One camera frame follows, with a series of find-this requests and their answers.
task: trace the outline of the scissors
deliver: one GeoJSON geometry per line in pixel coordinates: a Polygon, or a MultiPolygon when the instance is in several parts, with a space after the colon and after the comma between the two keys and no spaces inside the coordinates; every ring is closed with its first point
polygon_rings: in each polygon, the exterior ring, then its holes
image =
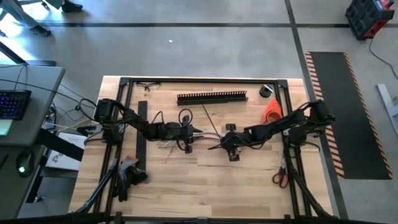
{"type": "Polygon", "coordinates": [[[287,184],[289,183],[289,176],[287,175],[286,161],[284,155],[282,155],[282,159],[280,160],[279,171],[272,177],[272,181],[274,184],[279,184],[279,187],[283,189],[286,188],[287,184]]]}

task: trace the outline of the wooden tabletop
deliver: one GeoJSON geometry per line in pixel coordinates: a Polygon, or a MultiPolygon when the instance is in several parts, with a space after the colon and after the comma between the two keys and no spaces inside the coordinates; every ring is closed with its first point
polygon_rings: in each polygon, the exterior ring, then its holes
{"type": "MultiPolygon", "coordinates": [[[[98,98],[115,99],[119,79],[105,76],[98,98]]],[[[287,81],[292,107],[296,109],[307,102],[303,81],[287,81]]],[[[137,111],[138,101],[148,101],[148,120],[152,121],[161,110],[165,122],[178,121],[180,110],[189,108],[193,112],[194,127],[214,132],[202,105],[177,106],[177,94],[246,90],[249,98],[246,103],[205,105],[217,131],[225,134],[227,123],[235,123],[237,131],[260,123],[261,114],[275,97],[274,93],[269,98],[261,97],[260,87],[253,84],[162,83],[144,91],[142,86],[134,84],[130,107],[137,111]]],[[[213,218],[283,218],[285,214],[292,215],[289,187],[282,189],[271,181],[280,167],[280,134],[259,150],[243,147],[238,162],[230,162],[224,149],[209,151],[209,147],[219,143],[214,139],[195,142],[191,154],[185,154],[177,147],[170,153],[171,148],[159,147],[160,143],[147,141],[148,183],[132,186],[127,202],[114,198],[112,213],[123,212],[124,216],[138,217],[213,218]]],[[[70,211],[82,206],[97,186],[104,149],[105,145],[99,141],[86,146],[70,211]]],[[[136,130],[130,126],[126,128],[121,159],[129,154],[136,155],[136,130]]],[[[308,188],[323,208],[332,213],[318,149],[310,145],[302,147],[302,160],[308,188]]],[[[302,194],[297,185],[296,188],[300,211],[304,214],[302,194]]],[[[102,211],[108,190],[104,192],[102,211]]]]}

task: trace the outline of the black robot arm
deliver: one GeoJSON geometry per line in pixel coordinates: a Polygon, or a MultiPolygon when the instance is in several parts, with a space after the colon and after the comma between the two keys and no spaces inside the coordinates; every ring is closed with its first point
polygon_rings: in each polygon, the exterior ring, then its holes
{"type": "Polygon", "coordinates": [[[222,147],[227,151],[230,161],[238,161],[238,147],[247,146],[252,149],[259,149],[274,134],[287,129],[289,129],[289,142],[294,145],[301,145],[305,142],[308,134],[313,133],[319,136],[319,134],[325,132],[325,127],[334,120],[335,117],[330,113],[324,101],[308,102],[282,119],[270,124],[259,124],[244,128],[242,133],[235,131],[235,124],[227,124],[226,129],[229,132],[221,138],[219,145],[209,149],[222,147]],[[305,116],[304,111],[308,108],[310,108],[310,116],[305,116]]]}
{"type": "Polygon", "coordinates": [[[164,123],[163,121],[150,123],[142,119],[134,110],[127,109],[120,102],[112,99],[102,99],[98,101],[94,120],[103,126],[103,139],[107,142],[115,144],[119,142],[121,140],[121,135],[119,133],[121,130],[120,126],[128,124],[140,131],[148,141],[177,141],[178,145],[179,141],[183,141],[185,144],[185,148],[183,149],[185,153],[192,152],[191,143],[193,142],[193,133],[201,132],[191,125],[192,113],[191,118],[189,115],[186,115],[179,123],[164,123]],[[113,111],[116,110],[120,111],[122,118],[112,121],[111,115],[113,111]]]}

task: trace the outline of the cable organizer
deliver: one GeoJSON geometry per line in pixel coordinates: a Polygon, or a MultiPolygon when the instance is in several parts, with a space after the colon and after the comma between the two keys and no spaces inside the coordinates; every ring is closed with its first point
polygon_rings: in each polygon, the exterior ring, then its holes
{"type": "Polygon", "coordinates": [[[246,102],[247,91],[178,94],[177,105],[204,105],[214,103],[246,102]]]}

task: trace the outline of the concrete floor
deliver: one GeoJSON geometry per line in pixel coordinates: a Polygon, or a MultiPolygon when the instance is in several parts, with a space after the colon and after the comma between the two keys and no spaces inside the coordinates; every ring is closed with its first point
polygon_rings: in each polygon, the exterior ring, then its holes
{"type": "MultiPolygon", "coordinates": [[[[67,70],[62,83],[92,100],[98,95],[103,75],[303,78],[289,27],[112,27],[133,22],[288,24],[285,1],[75,2],[84,4],[85,12],[64,14],[54,8],[48,11],[40,4],[24,6],[40,22],[51,23],[53,36],[34,36],[7,16],[0,22],[0,29],[9,38],[1,41],[24,59],[57,61],[58,66],[67,70]],[[63,27],[54,22],[89,22],[91,27],[63,27]]],[[[344,13],[349,3],[291,1],[296,23],[300,24],[345,24],[344,13]]],[[[398,24],[398,16],[391,23],[398,24]]],[[[384,83],[391,95],[398,95],[398,80],[389,67],[369,53],[369,41],[357,41],[349,29],[299,28],[298,34],[303,51],[349,55],[392,171],[397,175],[398,137],[375,88],[375,84],[384,83]]],[[[398,28],[382,29],[374,39],[373,50],[398,68],[398,28]]],[[[77,98],[62,87],[60,91],[77,98]]],[[[55,103],[65,110],[75,107],[74,102],[62,96],[57,96],[55,103]]],[[[67,118],[61,120],[64,125],[73,123],[67,118]]],[[[339,182],[350,219],[396,223],[397,179],[339,182]]],[[[73,185],[69,179],[46,179],[40,188],[45,200],[24,205],[20,217],[67,212],[73,185]]]]}

